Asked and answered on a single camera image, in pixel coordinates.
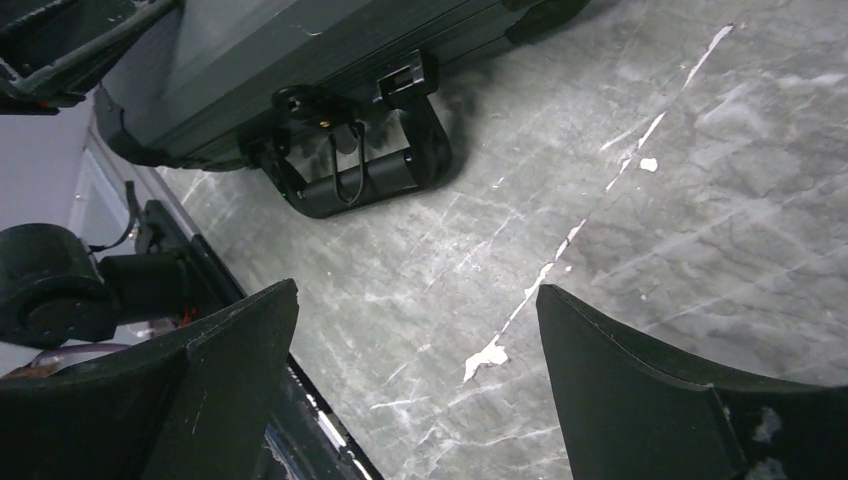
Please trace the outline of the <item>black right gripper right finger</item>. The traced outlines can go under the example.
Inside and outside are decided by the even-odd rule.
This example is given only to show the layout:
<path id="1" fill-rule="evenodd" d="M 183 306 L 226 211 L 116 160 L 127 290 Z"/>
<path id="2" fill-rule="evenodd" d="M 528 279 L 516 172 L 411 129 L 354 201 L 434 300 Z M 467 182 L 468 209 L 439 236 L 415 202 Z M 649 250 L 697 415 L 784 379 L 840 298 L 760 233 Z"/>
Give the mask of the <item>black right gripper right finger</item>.
<path id="1" fill-rule="evenodd" d="M 623 324 L 564 289 L 536 310 L 577 479 L 843 479 L 847 390 L 745 372 Z"/>

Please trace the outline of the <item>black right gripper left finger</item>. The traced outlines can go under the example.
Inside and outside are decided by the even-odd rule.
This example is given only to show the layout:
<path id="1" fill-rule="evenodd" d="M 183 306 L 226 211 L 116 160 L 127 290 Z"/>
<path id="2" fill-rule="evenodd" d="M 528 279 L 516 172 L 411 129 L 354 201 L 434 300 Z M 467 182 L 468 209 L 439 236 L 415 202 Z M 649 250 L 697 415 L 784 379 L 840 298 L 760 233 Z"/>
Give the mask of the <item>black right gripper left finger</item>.
<path id="1" fill-rule="evenodd" d="M 182 328 L 44 378 L 1 383 L 5 479 L 147 479 L 186 370 Z"/>

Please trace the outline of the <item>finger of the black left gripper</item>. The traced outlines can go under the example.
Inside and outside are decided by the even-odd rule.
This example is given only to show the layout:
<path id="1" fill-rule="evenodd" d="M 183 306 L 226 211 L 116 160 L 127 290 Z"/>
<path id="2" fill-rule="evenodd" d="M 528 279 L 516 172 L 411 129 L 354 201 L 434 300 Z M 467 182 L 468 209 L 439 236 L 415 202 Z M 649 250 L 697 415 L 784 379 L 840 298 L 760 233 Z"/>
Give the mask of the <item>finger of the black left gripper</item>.
<path id="1" fill-rule="evenodd" d="M 85 100 L 179 1 L 1 3 L 1 113 L 50 116 Z"/>

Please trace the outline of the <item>black poker set case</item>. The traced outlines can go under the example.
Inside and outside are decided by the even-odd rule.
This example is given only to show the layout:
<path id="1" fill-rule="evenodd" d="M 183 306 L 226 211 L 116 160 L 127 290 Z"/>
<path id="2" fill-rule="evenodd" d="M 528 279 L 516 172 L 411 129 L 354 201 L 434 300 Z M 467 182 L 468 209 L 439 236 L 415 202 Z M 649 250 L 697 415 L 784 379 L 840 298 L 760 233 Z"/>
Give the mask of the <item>black poker set case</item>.
<path id="1" fill-rule="evenodd" d="M 327 218 L 430 189 L 453 154 L 443 69 L 521 45 L 582 1 L 188 1 L 94 90 L 100 137 L 140 166 L 263 171 Z"/>

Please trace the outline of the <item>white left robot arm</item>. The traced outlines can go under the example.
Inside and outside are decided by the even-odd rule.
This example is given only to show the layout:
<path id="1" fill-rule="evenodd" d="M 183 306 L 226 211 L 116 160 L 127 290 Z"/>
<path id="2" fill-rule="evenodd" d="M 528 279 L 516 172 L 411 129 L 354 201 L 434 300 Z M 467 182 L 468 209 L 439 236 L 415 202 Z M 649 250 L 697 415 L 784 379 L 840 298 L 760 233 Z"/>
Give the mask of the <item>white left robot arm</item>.
<path id="1" fill-rule="evenodd" d="M 1 5 L 1 111 L 50 116 L 95 97 L 102 138 L 130 163 L 158 167 L 164 153 L 129 132 L 123 107 L 104 77 L 178 1 L 5 1 Z M 141 203 L 125 184 L 123 240 L 135 250 L 113 255 L 70 230 L 30 223 L 1 234 L 1 338 L 53 349 L 70 340 L 103 342 L 121 325 L 174 317 L 180 325 L 212 313 L 226 299 L 217 258 L 188 235 L 158 200 Z"/>

